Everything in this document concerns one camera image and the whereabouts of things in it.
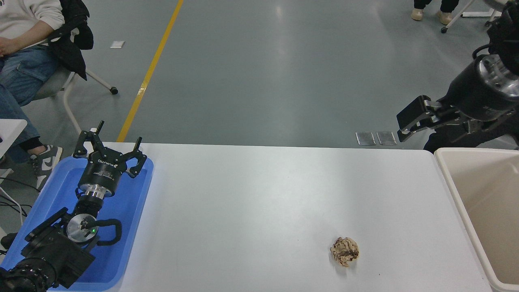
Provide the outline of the person's hand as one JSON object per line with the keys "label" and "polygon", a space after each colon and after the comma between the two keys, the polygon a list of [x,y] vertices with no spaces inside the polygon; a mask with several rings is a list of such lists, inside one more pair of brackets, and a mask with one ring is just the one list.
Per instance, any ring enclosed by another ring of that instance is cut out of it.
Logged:
{"label": "person's hand", "polygon": [[8,39],[0,37],[0,57],[10,55],[20,50],[20,41],[15,39]]}

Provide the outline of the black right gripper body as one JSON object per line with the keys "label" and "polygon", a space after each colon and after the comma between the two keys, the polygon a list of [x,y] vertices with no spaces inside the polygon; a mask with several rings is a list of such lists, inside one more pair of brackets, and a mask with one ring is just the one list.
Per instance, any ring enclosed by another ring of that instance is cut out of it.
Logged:
{"label": "black right gripper body", "polygon": [[500,118],[518,105],[518,73],[500,60],[474,60],[449,85],[442,102],[480,121]]}

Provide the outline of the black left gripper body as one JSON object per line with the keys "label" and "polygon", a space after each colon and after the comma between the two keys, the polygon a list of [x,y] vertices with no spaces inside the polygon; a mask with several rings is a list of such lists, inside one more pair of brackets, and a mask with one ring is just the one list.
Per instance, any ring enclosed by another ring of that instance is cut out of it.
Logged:
{"label": "black left gripper body", "polygon": [[78,187],[86,191],[88,186],[99,185],[107,191],[115,191],[126,168],[126,161],[120,152],[92,152]]}

